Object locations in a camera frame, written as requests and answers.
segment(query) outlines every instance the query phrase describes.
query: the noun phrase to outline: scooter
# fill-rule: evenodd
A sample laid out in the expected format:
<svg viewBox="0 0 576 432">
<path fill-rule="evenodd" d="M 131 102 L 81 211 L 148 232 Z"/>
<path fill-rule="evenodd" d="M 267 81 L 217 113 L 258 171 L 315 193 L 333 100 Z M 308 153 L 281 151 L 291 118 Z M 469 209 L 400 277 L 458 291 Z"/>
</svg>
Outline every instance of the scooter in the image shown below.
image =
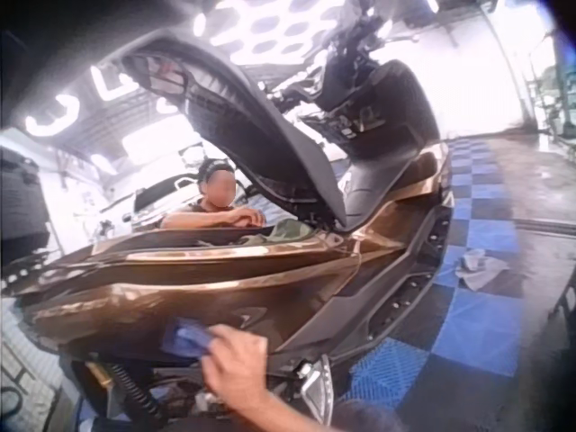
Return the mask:
<svg viewBox="0 0 576 432">
<path fill-rule="evenodd" d="M 379 20 L 364 11 L 326 42 L 325 65 L 270 94 L 190 32 L 156 30 L 105 58 L 177 106 L 297 220 L 134 233 L 3 292 L 100 420 L 123 413 L 160 430 L 227 418 L 198 362 L 206 329 L 224 323 L 266 337 L 270 391 L 329 425 L 348 367 L 426 293 L 454 205 L 448 150 L 412 71 L 369 58 L 365 39 Z M 283 117 L 301 103 L 321 112 L 302 121 L 348 154 L 343 191 L 320 146 Z"/>
</svg>

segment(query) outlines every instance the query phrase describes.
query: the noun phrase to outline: coil spring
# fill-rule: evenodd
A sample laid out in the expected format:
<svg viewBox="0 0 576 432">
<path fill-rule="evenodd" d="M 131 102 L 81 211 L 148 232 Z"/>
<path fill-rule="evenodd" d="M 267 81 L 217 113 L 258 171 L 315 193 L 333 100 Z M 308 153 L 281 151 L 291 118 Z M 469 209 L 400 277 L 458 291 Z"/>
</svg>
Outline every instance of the coil spring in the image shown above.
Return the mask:
<svg viewBox="0 0 576 432">
<path fill-rule="evenodd" d="M 159 425 L 167 423 L 167 419 L 160 410 L 158 402 L 152 398 L 148 391 L 143 391 L 122 366 L 118 364 L 108 364 L 108 370 L 114 381 L 121 386 L 128 398 L 146 411 Z"/>
</svg>

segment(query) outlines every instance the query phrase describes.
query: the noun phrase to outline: shock absorber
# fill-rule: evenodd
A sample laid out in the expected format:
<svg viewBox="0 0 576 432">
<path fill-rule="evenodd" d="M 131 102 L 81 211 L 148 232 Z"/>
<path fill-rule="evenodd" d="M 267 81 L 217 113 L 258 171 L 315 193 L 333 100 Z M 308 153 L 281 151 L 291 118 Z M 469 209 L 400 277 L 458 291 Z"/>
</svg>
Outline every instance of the shock absorber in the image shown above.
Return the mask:
<svg viewBox="0 0 576 432">
<path fill-rule="evenodd" d="M 119 364 L 107 364 L 106 369 L 114 383 L 120 387 L 126 401 L 130 404 L 127 407 L 128 410 L 131 410 L 131 408 L 138 410 L 137 413 L 134 413 L 138 418 L 132 419 L 135 423 L 144 423 L 153 428 L 162 428 L 167 423 L 167 416 L 158 402 L 149 391 L 142 390 L 132 380 L 126 369 Z M 127 414 L 131 418 L 134 417 L 129 412 Z"/>
</svg>

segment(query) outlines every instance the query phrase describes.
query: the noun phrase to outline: hand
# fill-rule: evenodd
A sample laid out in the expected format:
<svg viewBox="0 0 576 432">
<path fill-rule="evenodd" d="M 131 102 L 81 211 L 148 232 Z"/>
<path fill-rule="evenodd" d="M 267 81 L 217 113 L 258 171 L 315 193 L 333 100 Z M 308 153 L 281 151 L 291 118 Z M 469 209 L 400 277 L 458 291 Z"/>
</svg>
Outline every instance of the hand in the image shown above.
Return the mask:
<svg viewBox="0 0 576 432">
<path fill-rule="evenodd" d="M 238 414 L 248 417 L 269 399 L 266 389 L 268 341 L 225 325 L 210 328 L 216 337 L 202 358 L 208 387 Z"/>
<path fill-rule="evenodd" d="M 263 227 L 266 221 L 261 211 L 246 207 L 228 211 L 226 218 L 235 227 Z"/>
</svg>

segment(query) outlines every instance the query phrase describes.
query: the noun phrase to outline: blue tile floor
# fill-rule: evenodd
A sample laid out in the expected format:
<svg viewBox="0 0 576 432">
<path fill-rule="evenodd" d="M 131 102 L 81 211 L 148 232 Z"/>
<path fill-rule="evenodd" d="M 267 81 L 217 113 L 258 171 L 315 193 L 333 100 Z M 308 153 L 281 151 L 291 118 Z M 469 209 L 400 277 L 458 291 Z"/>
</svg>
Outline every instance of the blue tile floor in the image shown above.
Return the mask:
<svg viewBox="0 0 576 432">
<path fill-rule="evenodd" d="M 355 365 L 351 390 L 345 396 L 397 410 L 413 432 L 493 430 L 495 413 L 518 370 L 525 309 L 522 296 L 511 289 L 472 292 L 455 275 L 460 258 L 472 248 L 515 261 L 520 245 L 510 195 L 497 159 L 485 142 L 459 140 L 451 144 L 451 150 L 455 206 L 449 246 L 435 285 L 422 300 L 428 307 L 449 305 L 438 313 L 428 311 L 429 328 L 426 322 L 405 319 Z M 502 277 L 512 275 L 504 272 Z M 518 283 L 512 279 L 503 282 L 509 284 Z M 449 303 L 444 300 L 446 294 Z M 418 326 L 419 330 L 410 332 L 403 326 Z M 446 387 L 453 380 L 449 376 L 452 370 L 458 371 L 462 382 L 452 381 L 453 385 Z M 476 381 L 490 390 L 476 391 L 466 384 Z M 427 409 L 423 403 L 439 405 Z"/>
</svg>

